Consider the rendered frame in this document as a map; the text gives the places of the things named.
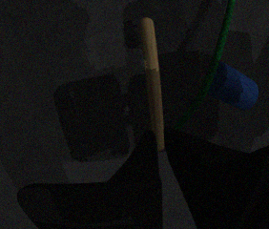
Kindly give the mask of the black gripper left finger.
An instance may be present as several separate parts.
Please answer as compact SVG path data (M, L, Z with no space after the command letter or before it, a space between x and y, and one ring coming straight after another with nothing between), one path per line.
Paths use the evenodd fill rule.
M145 131L108 182L33 183L17 202L38 229L162 229L157 141Z

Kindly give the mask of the wooden stick with green string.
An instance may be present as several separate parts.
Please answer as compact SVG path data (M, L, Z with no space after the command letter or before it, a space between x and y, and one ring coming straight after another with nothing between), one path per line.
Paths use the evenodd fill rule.
M216 70L219 60L221 60L220 57L222 57L222 50L223 47L225 47L226 35L229 31L231 16L233 16L234 4L235 0L227 1L225 18L223 18L221 31L219 31L214 57L212 57L210 68L208 68L207 75L204 77L202 88L199 89L196 99L192 100L191 107L185 111L184 116L173 126L173 129L180 130L184 123L189 121L189 118L192 117L199 107L199 103L203 102L203 98L206 96L208 89L211 88L212 81L214 81L212 79L214 79L215 73L217 73ZM145 61L151 131L156 135L157 151L161 152L165 144L164 114L162 113L161 79L160 76L158 76L157 44L153 19L142 18L139 20L139 29L141 30L143 61Z

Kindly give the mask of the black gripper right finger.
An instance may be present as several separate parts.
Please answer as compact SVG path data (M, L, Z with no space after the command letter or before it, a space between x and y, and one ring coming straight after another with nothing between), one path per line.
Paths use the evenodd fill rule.
M173 127L164 137L197 229L240 229L269 180L269 146L243 153Z

